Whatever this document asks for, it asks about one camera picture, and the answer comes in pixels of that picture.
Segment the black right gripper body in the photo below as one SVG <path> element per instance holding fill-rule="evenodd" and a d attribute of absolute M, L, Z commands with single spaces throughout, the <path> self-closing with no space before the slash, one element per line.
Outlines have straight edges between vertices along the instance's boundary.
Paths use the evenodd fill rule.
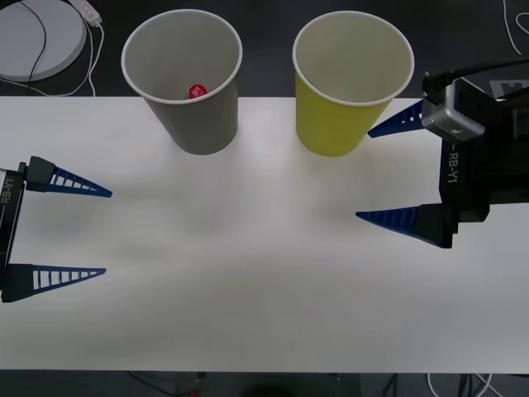
<path fill-rule="evenodd" d="M 446 90 L 454 132 L 441 145 L 441 212 L 482 222 L 495 204 L 528 201 L 528 90 L 497 100 L 463 79 Z"/>

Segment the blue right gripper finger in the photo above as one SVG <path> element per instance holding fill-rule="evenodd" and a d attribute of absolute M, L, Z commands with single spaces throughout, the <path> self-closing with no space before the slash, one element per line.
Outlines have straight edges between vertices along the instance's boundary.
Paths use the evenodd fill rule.
<path fill-rule="evenodd" d="M 421 130 L 423 100 L 403 109 L 368 131 L 371 138 Z"/>
<path fill-rule="evenodd" d="M 367 222 L 442 249 L 451 249 L 453 235 L 458 232 L 456 212 L 443 203 L 356 212 Z"/>

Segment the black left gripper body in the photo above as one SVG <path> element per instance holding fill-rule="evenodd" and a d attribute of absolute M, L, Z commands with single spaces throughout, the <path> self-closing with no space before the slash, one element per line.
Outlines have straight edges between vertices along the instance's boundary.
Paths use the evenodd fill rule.
<path fill-rule="evenodd" d="M 12 245 L 16 236 L 21 203 L 26 189 L 26 167 L 2 170 L 1 180 L 1 273 L 9 264 Z"/>

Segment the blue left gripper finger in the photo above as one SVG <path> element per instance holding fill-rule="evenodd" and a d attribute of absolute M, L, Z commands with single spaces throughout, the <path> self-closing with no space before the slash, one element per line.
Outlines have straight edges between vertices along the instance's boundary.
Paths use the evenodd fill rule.
<path fill-rule="evenodd" d="M 112 197 L 112 191 L 38 156 L 32 156 L 28 164 L 19 164 L 19 171 L 30 191 Z"/>
<path fill-rule="evenodd" d="M 3 303 L 30 298 L 54 289 L 104 275 L 105 268 L 61 267 L 52 265 L 12 264 L 1 277 Z"/>

